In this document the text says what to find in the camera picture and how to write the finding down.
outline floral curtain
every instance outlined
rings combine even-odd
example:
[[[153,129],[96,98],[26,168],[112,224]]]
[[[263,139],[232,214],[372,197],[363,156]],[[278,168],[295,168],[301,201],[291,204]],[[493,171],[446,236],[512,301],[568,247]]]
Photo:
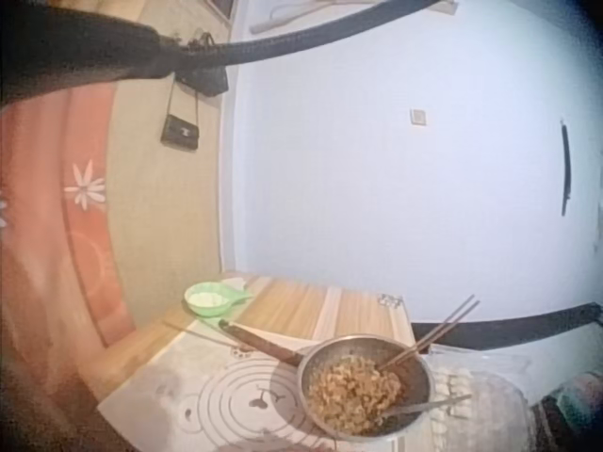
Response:
[[[50,392],[134,329],[106,222],[114,89],[63,90],[0,117],[2,333]]]

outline metal spoon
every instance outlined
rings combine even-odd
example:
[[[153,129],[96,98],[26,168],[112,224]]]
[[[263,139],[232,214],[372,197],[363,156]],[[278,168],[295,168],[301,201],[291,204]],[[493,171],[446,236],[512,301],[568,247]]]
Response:
[[[400,414],[411,414],[413,412],[426,412],[434,408],[443,407],[446,405],[454,405],[463,400],[471,398],[471,395],[460,395],[458,397],[447,398],[437,402],[417,403],[415,405],[404,405],[402,407],[391,407],[383,412],[383,417],[398,416]]]

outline wooden tabletop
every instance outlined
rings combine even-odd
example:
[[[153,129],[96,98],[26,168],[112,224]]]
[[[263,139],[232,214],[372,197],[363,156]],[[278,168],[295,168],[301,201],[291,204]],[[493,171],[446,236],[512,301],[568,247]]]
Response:
[[[227,318],[239,325],[317,341],[363,332],[406,345],[415,342],[401,300],[291,280],[237,276],[254,294],[253,299],[228,314]],[[104,400],[194,320],[181,303],[175,304],[157,321],[80,366],[82,379],[99,402]],[[427,436],[431,437],[430,433],[429,428],[418,435],[423,438],[422,444]],[[420,450],[432,448],[421,446]]]

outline small green dish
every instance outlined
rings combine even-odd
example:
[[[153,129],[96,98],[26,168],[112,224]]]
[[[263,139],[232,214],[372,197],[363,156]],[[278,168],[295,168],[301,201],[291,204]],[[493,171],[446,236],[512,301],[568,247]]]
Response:
[[[193,294],[217,294],[224,298],[224,302],[218,306],[201,308],[188,302]],[[216,317],[226,313],[235,304],[253,297],[253,294],[246,290],[236,290],[230,285],[222,282],[200,282],[192,285],[185,292],[185,301],[188,308],[200,317]]]

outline metal bowl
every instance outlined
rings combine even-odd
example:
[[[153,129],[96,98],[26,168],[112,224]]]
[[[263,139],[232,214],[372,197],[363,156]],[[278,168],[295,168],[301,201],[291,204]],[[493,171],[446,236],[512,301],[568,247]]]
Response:
[[[403,414],[389,417],[384,420],[383,425],[365,436],[353,436],[336,431],[324,424],[308,406],[308,388],[310,379],[316,371],[325,366],[339,361],[344,356],[356,355],[369,358],[375,363],[384,363],[393,358],[404,349],[408,348],[391,339],[371,334],[354,334],[350,336],[336,337],[330,341],[318,344],[306,354],[298,369],[298,390],[301,405],[306,414],[314,423],[329,435],[343,441],[353,443],[367,443],[388,440],[402,435],[405,430],[426,415],[423,413]],[[406,392],[400,403],[412,405],[430,401],[433,392],[433,381],[431,373],[419,356],[406,360],[404,363],[391,369],[406,386]]]

